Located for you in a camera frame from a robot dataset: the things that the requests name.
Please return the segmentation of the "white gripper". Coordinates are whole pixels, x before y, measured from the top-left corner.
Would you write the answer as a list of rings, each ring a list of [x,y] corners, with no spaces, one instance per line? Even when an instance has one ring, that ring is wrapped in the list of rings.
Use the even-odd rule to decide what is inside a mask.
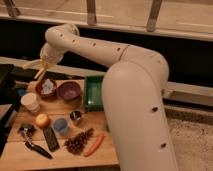
[[[45,43],[40,51],[41,59],[28,61],[22,66],[22,68],[29,69],[34,66],[42,66],[42,62],[49,66],[57,65],[58,63],[62,61],[63,56],[64,56],[64,52],[62,50],[58,50],[54,48],[53,46],[51,46],[50,44]],[[47,68],[48,68],[47,66],[43,66],[34,76],[34,79],[35,80],[42,79],[47,71]]]

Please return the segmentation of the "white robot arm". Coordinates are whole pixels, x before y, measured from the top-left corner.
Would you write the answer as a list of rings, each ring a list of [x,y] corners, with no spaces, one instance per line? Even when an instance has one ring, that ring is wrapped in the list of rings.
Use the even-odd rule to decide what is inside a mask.
[[[74,24],[45,32],[40,58],[26,67],[46,70],[68,51],[108,68],[102,102],[121,171],[179,171],[162,100],[169,67],[158,52],[135,45],[82,37]]]

